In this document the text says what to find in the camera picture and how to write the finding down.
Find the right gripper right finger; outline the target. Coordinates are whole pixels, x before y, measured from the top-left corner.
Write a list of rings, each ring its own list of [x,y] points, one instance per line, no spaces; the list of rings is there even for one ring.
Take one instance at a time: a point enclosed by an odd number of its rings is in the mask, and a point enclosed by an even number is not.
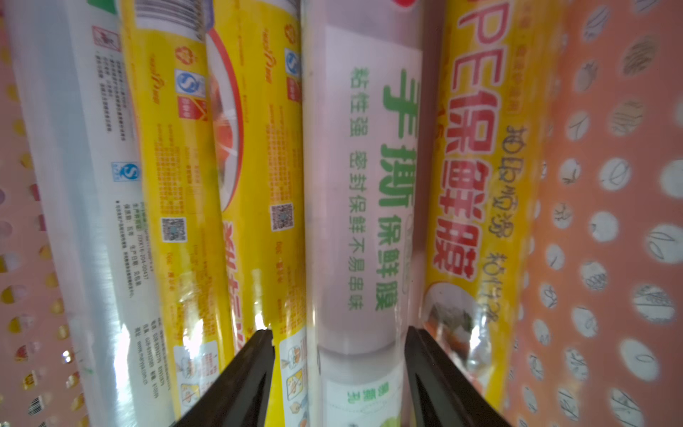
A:
[[[418,427],[510,427],[424,329],[409,327],[407,376]]]

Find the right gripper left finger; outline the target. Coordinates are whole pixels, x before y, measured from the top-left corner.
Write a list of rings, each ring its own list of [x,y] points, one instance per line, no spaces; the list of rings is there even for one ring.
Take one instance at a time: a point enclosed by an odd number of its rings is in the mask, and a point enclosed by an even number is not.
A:
[[[258,330],[177,427],[263,427],[276,354],[270,329]]]

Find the white green grape wrap roll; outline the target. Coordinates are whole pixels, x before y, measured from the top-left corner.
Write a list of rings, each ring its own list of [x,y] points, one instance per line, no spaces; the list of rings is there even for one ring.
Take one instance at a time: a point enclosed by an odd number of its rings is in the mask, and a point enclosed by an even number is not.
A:
[[[302,4],[314,426],[402,423],[423,13],[421,1]]]

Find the yellow wrap roll blue label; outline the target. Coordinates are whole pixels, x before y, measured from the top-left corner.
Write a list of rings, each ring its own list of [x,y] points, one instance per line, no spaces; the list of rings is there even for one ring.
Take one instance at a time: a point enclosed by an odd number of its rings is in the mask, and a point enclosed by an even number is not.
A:
[[[446,3],[420,319],[501,408],[563,1]]]

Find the yellow wrap roll red label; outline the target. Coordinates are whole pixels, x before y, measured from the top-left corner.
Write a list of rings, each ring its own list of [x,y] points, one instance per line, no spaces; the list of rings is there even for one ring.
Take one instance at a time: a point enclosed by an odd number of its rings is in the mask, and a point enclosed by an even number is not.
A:
[[[299,7],[205,4],[233,343],[273,334],[268,426],[311,424]]]

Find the slim yellow wrap roll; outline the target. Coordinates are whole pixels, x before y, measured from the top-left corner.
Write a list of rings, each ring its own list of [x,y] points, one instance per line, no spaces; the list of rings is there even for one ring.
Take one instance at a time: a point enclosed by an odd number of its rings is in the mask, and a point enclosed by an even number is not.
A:
[[[182,417],[234,354],[203,5],[123,1],[119,15],[171,393]]]

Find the clear white wrap roll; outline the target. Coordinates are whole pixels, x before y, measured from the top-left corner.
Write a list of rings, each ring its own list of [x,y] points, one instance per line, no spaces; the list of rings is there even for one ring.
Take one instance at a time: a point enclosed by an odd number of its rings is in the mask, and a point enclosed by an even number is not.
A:
[[[89,422],[173,425],[116,5],[8,1],[5,17]]]

